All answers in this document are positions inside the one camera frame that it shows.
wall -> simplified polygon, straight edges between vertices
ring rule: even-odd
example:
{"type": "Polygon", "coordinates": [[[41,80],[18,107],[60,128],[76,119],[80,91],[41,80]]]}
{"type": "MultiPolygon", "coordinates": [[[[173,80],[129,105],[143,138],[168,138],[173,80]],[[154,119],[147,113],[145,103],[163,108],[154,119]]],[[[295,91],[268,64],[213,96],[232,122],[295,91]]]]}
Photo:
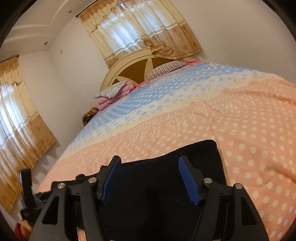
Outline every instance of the wall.
{"type": "Polygon", "coordinates": [[[204,50],[200,60],[272,72],[296,83],[296,42],[263,1],[171,1],[204,50]]]}
{"type": "MultiPolygon", "coordinates": [[[[48,51],[22,55],[18,61],[29,96],[57,139],[32,171],[33,191],[37,192],[48,171],[83,128],[82,114],[63,82],[56,76],[48,51]]],[[[11,216],[16,221],[20,220],[17,205],[11,216]]]]}
{"type": "Polygon", "coordinates": [[[97,107],[93,97],[100,91],[109,69],[80,19],[73,18],[66,24],[49,54],[78,109],[86,113],[97,107]]]}
{"type": "Polygon", "coordinates": [[[1,205],[0,210],[3,214],[3,217],[6,219],[8,225],[14,230],[16,221],[6,212],[6,210],[1,205]]]}

pink polka dot bedspread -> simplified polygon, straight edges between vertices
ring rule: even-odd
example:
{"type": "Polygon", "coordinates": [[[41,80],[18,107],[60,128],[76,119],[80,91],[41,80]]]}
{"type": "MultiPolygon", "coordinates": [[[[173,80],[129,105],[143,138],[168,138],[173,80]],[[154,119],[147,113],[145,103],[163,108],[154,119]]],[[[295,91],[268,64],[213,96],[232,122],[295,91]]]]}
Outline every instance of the pink polka dot bedspread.
{"type": "MultiPolygon", "coordinates": [[[[212,139],[228,185],[242,183],[266,227],[280,240],[296,217],[296,85],[270,73],[204,63],[131,92],[96,115],[53,166],[52,181],[155,158],[212,139]]],[[[79,231],[80,240],[84,232],[79,231]]]]}

sheer curtain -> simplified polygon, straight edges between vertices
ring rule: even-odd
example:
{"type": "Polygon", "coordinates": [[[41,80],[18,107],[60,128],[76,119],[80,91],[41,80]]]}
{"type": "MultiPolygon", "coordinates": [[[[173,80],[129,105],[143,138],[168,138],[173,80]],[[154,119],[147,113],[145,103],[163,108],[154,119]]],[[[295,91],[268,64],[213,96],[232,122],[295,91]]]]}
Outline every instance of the sheer curtain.
{"type": "Polygon", "coordinates": [[[157,57],[180,59],[202,51],[169,0],[100,0],[80,18],[111,68],[120,58],[150,47],[157,57]]]}
{"type": "Polygon", "coordinates": [[[19,170],[34,168],[55,142],[28,96],[17,58],[0,64],[0,204],[6,211],[21,190],[19,170]]]}

metal screw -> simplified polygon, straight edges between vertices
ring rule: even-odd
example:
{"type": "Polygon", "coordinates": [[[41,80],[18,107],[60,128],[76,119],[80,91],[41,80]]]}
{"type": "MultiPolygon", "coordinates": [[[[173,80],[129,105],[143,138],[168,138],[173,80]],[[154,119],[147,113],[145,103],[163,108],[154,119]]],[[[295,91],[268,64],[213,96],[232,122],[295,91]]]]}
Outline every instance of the metal screw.
{"type": "Polygon", "coordinates": [[[236,187],[236,189],[242,189],[243,188],[242,184],[240,184],[240,183],[235,184],[235,187],[236,187]]]}
{"type": "Polygon", "coordinates": [[[91,177],[90,179],[89,179],[89,183],[95,183],[96,182],[96,178],[95,177],[91,177]]]}
{"type": "Polygon", "coordinates": [[[210,179],[209,177],[206,177],[206,178],[204,179],[204,182],[205,182],[206,184],[211,184],[213,181],[212,181],[212,179],[210,179]]]}
{"type": "Polygon", "coordinates": [[[58,189],[62,189],[62,188],[64,188],[65,187],[65,184],[64,183],[59,183],[58,185],[57,185],[57,188],[58,189]]]}

headboard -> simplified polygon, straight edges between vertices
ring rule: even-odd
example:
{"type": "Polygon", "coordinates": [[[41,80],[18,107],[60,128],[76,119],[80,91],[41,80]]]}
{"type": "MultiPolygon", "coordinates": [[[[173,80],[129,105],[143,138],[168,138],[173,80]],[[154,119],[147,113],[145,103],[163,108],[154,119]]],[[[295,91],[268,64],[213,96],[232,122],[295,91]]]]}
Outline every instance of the headboard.
{"type": "Polygon", "coordinates": [[[112,66],[104,79],[101,90],[125,80],[137,86],[144,81],[145,75],[150,71],[171,61],[171,59],[153,56],[149,47],[137,50],[123,57],[112,66]]]}

